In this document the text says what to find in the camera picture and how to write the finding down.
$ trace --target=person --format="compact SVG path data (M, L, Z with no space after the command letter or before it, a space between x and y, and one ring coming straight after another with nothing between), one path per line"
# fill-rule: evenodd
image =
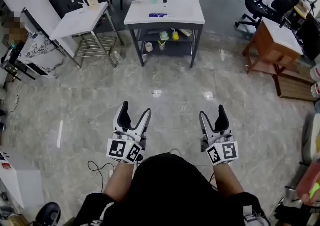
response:
M118 163L104 192L86 197L73 225L270 225L259 200L244 191L231 167L213 168L219 191L194 165L171 153L142 162L134 178L134 165Z

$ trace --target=white cube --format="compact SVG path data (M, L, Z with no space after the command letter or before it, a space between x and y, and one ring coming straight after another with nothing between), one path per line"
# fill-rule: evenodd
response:
M134 164L142 147L133 140L109 139L106 155L121 163Z
M228 141L214 143L205 150L213 165L229 163L239 159L239 150L237 141Z

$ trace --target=wooden table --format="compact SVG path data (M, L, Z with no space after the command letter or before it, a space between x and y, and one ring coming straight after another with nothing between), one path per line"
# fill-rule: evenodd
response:
M251 50L256 48L257 56ZM282 73L303 54L293 32L270 19L263 18L253 38L243 51L248 58L251 70L263 71L273 75Z

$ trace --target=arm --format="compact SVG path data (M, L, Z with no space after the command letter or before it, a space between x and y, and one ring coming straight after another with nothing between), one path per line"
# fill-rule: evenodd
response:
M133 172L133 164L118 163L103 193L114 201L123 201L130 189Z
M219 164L213 167L216 185L224 197L230 197L244 192L240 182L228 164Z

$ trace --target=bottom shelf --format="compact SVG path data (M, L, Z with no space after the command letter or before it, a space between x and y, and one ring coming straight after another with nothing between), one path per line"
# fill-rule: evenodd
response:
M167 56L192 56L193 44L192 42L174 42L166 41L165 49L160 50L159 43L157 41L151 41L153 50L151 52L146 51L146 43L143 41L140 45L142 54L156 54L156 55L167 55Z
M258 58L255 58L254 56L250 55L250 53L247 53L246 57L247 57L247 60L249 62L249 66L251 64L253 64L256 59L258 59ZM254 66L254 68L252 70L262 71L264 73L269 73L269 74L272 74L272 75L276 75L277 74L275 66L272 63L268 63L268 62L265 62L263 60L260 60Z

